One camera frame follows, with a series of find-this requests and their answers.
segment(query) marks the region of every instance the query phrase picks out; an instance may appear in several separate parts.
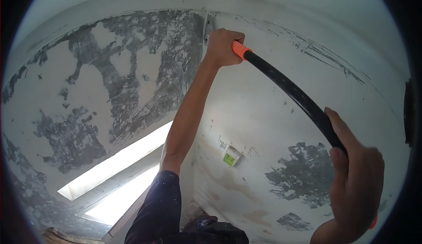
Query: plaster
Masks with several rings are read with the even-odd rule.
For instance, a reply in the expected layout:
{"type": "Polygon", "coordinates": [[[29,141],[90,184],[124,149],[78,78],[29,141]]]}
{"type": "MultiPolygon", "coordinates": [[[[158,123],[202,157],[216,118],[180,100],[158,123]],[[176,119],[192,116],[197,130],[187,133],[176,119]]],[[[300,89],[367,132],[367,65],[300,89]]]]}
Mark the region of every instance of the plaster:
{"type": "Polygon", "coordinates": [[[123,182],[78,201],[57,190],[174,118],[202,56],[202,32],[203,11],[137,11],[69,31],[21,66],[2,90],[2,135],[40,229],[105,235],[110,226],[75,214],[123,182]]]}

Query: bright window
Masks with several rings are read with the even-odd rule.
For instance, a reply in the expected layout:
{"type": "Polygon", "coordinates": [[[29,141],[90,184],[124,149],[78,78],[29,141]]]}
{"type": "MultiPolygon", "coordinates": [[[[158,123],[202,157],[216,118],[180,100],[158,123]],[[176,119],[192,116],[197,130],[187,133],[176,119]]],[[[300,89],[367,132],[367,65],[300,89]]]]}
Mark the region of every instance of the bright window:
{"type": "Polygon", "coordinates": [[[148,169],[129,183],[107,195],[93,209],[85,212],[89,216],[87,218],[107,225],[114,225],[152,183],[159,168],[160,165],[156,165],[148,169]]]}
{"type": "Polygon", "coordinates": [[[58,192],[70,200],[75,200],[108,178],[131,166],[164,144],[172,122],[158,128],[151,134],[96,165],[91,170],[66,184],[58,192]]]}

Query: tool handle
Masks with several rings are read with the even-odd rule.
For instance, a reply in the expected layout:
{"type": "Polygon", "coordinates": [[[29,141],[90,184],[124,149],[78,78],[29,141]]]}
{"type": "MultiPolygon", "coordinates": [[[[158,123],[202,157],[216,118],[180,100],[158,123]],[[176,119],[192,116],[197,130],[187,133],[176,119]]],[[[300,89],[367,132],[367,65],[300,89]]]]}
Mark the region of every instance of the tool handle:
{"type": "Polygon", "coordinates": [[[234,40],[232,43],[232,50],[234,51],[235,54],[237,54],[239,57],[241,57],[244,61],[246,61],[246,59],[243,57],[243,55],[245,54],[245,51],[252,51],[251,49],[249,49],[248,47],[245,47],[242,43],[234,40]]]}
{"type": "Polygon", "coordinates": [[[300,106],[300,108],[309,116],[314,124],[323,133],[331,146],[339,147],[347,156],[347,151],[341,143],[337,134],[333,130],[331,121],[328,116],[322,111],[317,104],[293,83],[284,74],[267,63],[261,57],[257,56],[250,49],[243,46],[241,43],[234,41],[232,44],[233,51],[239,55],[243,60],[250,62],[253,66],[258,68],[263,74],[270,78],[278,87],[288,94],[293,101],[300,106]]]}

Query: green switch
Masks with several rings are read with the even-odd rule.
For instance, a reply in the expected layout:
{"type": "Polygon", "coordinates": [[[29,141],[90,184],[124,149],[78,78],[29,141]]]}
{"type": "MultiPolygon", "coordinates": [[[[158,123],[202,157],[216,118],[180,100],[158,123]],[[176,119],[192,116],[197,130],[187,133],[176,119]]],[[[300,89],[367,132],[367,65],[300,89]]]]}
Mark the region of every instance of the green switch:
{"type": "Polygon", "coordinates": [[[229,155],[229,153],[226,153],[226,156],[224,156],[224,162],[226,162],[227,164],[229,164],[231,167],[233,167],[233,163],[236,161],[235,158],[231,157],[229,155]]]}

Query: metal bracket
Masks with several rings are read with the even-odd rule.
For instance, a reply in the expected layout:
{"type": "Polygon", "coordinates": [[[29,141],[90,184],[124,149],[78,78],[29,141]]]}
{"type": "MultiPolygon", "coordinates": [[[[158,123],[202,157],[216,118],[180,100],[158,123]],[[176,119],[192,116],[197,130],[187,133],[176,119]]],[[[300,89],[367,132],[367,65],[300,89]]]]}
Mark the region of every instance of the metal bracket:
{"type": "Polygon", "coordinates": [[[204,44],[208,46],[211,31],[215,30],[214,14],[208,13],[205,19],[204,44]]]}

